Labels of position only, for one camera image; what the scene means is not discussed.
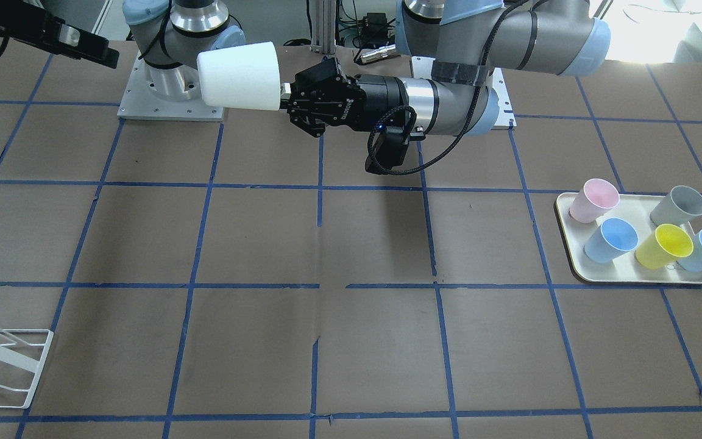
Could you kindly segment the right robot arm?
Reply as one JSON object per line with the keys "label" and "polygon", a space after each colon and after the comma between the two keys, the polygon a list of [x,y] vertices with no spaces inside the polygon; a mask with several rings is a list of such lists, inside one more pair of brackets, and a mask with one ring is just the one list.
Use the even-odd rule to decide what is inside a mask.
{"label": "right robot arm", "polygon": [[[197,69],[201,52],[243,45],[243,29],[222,1],[125,1],[122,12],[140,60],[155,71]],[[10,41],[115,69],[119,52],[103,36],[25,1],[0,1],[0,58]]]}

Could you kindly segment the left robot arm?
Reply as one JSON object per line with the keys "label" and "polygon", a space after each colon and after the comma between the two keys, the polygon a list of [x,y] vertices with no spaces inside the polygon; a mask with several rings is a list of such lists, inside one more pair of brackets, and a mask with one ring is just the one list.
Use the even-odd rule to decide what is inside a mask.
{"label": "left robot arm", "polygon": [[426,78],[352,77],[329,58],[297,73],[284,92],[290,122],[315,137],[328,126],[410,128],[417,140],[484,134],[498,108],[494,69],[587,76],[612,39],[588,1],[399,1],[395,22],[399,53],[433,59]]}

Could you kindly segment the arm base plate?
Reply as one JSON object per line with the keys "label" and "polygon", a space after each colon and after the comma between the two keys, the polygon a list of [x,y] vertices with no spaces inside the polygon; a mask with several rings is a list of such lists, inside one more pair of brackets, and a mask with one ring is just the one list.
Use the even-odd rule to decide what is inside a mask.
{"label": "arm base plate", "polygon": [[495,92],[498,98],[498,114],[492,130],[506,130],[517,126],[516,116],[512,107],[509,90],[503,75],[502,68],[495,68],[491,74],[488,86]]}
{"label": "arm base plate", "polygon": [[225,109],[204,103],[197,70],[187,66],[160,70],[136,57],[118,116],[126,120],[220,123]]}

